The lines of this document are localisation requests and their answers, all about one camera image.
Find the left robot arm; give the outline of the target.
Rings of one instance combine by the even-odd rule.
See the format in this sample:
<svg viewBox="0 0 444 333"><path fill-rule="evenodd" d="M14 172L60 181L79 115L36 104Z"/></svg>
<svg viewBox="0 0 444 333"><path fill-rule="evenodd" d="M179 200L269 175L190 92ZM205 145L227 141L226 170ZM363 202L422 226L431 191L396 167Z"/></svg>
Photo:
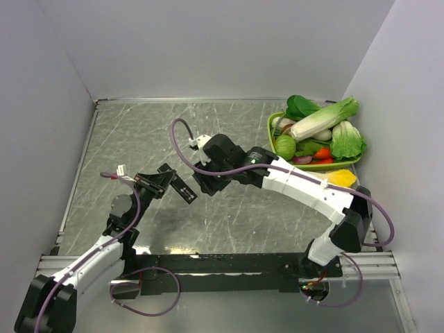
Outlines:
<svg viewBox="0 0 444 333"><path fill-rule="evenodd" d="M157 173L131 178L103 172L101 177L120 180L131 194L116 196L106 228L96 243L64 269L31 282L15 321L15 332L73 332L78 309L104 284L131 278L137 270L133 245L137 225L151 202L163 197L176 171L163 165Z"/></svg>

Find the black remote control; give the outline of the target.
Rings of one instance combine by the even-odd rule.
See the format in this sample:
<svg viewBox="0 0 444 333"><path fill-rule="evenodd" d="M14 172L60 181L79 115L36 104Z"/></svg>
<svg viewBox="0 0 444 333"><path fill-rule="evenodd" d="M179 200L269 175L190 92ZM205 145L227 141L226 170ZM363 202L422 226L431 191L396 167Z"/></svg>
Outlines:
<svg viewBox="0 0 444 333"><path fill-rule="evenodd" d="M163 172L172 172L173 178L170 182L170 185L174 188L174 190L187 202L187 204L191 204L193 201L197 199L197 194L193 191L193 189L178 175L177 171L172 169L167 163L161 165L157 171L159 173Z"/></svg>

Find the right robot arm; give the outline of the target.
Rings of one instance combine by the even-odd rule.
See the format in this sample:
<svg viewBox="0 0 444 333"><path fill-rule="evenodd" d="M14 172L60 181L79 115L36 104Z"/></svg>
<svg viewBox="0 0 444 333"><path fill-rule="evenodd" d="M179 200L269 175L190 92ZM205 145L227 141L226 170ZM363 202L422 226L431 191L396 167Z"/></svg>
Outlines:
<svg viewBox="0 0 444 333"><path fill-rule="evenodd" d="M370 194L367 189L359 189L356 196L347 188L333 189L328 181L301 171L265 148L244 151L222 134L201 135L190 139L189 145L199 154L193 177L202 192L213 196L234 180L283 194L331 221L307 248L302 265L308 275L319 276L339 253L361 251L372 213L365 199Z"/></svg>

